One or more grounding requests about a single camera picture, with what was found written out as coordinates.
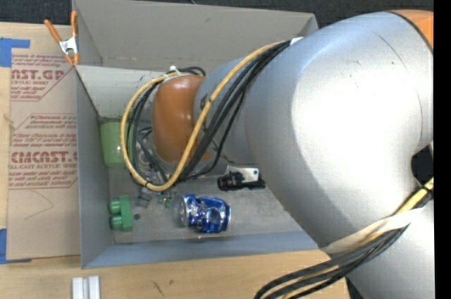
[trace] blue tape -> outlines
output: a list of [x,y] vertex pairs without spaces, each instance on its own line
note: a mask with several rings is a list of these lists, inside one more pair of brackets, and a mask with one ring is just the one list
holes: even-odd
[[0,230],[0,264],[6,264],[6,229]]
[[13,48],[30,48],[29,39],[0,38],[0,67],[11,67]]
[[6,229],[0,229],[0,265],[13,262],[29,262],[29,259],[6,260]]

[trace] blue can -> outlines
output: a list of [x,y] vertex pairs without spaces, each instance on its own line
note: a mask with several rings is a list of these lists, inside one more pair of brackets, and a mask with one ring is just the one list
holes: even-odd
[[217,197],[188,194],[180,198],[180,220],[200,233],[220,233],[230,221],[230,206]]

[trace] black plastic object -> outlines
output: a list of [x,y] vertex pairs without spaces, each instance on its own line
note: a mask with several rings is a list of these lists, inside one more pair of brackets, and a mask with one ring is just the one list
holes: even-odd
[[218,187],[221,191],[236,191],[243,188],[264,189],[265,182],[259,178],[257,181],[245,182],[243,175],[240,172],[229,172],[224,176],[218,177]]

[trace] table surface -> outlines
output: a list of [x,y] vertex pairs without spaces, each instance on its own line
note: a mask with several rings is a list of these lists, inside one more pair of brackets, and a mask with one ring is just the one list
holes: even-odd
[[[34,25],[0,23],[0,37]],[[0,68],[0,112],[8,113],[8,71]],[[9,134],[0,133],[0,166],[7,172]],[[8,176],[0,175],[0,228],[6,226]],[[2,298],[70,298],[74,277],[100,276],[101,297],[105,298],[253,298],[265,283],[288,272],[303,269],[328,259],[320,250],[282,254],[229,257],[210,260],[167,262],[81,269],[80,257],[55,257],[30,262],[0,265]],[[348,299],[345,280],[309,298]]]

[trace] gray cardboard box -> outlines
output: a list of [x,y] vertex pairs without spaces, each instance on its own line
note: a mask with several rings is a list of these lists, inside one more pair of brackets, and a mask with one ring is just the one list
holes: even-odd
[[[178,185],[179,193],[216,196],[232,207],[220,234],[176,226],[171,209],[155,199],[136,207],[140,187],[127,170],[105,166],[99,134],[102,120],[119,118],[138,87],[170,66],[201,66],[208,74],[266,44],[316,31],[313,14],[124,0],[73,0],[73,9],[81,56],[75,95],[82,267],[316,248],[268,188],[224,193],[214,177]],[[107,205],[119,195],[130,196],[139,218],[131,232],[109,227]]]

